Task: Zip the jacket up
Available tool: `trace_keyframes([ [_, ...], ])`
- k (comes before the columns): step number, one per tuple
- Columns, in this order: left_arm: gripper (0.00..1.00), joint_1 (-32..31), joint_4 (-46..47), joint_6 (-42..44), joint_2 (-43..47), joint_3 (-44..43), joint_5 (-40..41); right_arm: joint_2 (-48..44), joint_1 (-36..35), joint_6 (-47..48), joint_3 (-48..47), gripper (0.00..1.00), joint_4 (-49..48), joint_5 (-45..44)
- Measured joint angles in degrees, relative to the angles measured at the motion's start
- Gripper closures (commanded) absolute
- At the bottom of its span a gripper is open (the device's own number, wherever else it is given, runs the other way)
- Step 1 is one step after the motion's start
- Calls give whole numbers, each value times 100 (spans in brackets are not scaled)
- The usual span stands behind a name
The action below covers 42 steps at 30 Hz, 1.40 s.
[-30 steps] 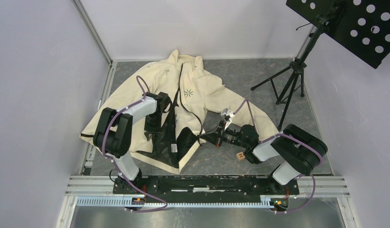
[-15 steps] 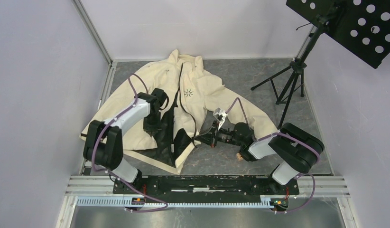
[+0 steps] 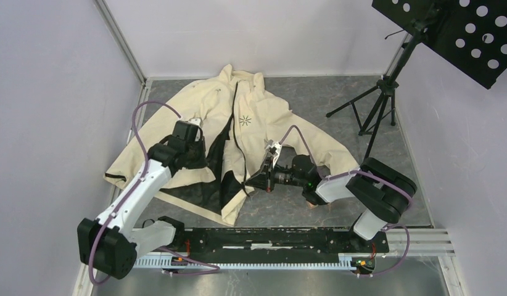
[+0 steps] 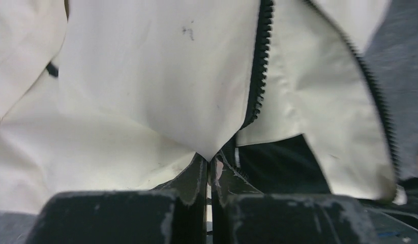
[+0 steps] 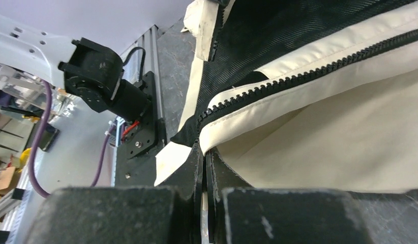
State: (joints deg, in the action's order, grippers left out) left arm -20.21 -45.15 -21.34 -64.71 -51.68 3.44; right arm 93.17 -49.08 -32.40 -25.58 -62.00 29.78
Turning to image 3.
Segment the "cream zip-up jacket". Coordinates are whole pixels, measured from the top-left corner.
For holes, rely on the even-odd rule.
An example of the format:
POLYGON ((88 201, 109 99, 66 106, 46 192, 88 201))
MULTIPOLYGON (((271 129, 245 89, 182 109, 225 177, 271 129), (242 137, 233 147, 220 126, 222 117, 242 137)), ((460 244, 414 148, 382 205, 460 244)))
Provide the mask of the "cream zip-up jacket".
POLYGON ((144 161, 144 150, 170 135, 178 118, 202 119, 208 165, 180 170, 156 196, 223 225, 236 222, 253 190, 244 181, 260 168, 269 140, 311 155, 334 175, 358 166, 344 145, 268 92, 261 73, 227 65, 214 78, 189 83, 159 108, 107 169, 105 180, 127 187, 144 161))

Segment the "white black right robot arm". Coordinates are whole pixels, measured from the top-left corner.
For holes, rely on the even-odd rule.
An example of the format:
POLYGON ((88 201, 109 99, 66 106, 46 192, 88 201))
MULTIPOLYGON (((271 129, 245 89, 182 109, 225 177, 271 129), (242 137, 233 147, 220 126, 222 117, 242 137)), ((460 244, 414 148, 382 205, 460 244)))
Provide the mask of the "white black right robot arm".
POLYGON ((295 156, 291 166, 280 166, 268 156, 245 183, 266 192, 277 184, 301 187, 302 196, 313 205, 356 198, 366 208, 348 235, 349 246, 357 252, 370 247, 387 225, 398 223, 418 190, 413 180, 372 157, 354 170, 322 177, 308 155, 295 156))

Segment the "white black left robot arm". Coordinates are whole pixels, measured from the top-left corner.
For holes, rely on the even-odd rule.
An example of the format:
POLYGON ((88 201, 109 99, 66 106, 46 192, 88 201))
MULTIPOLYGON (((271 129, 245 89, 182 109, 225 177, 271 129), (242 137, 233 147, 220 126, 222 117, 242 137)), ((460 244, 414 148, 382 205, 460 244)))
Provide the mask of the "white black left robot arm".
POLYGON ((95 269, 122 279, 147 253, 163 246, 174 252, 184 247, 185 233, 167 221, 158 220, 146 228, 133 227, 149 202, 179 170, 206 166, 202 120, 178 120, 171 135, 146 152, 140 169, 117 199, 96 219, 85 218, 79 223, 80 261, 88 266, 92 283, 98 284, 95 269))

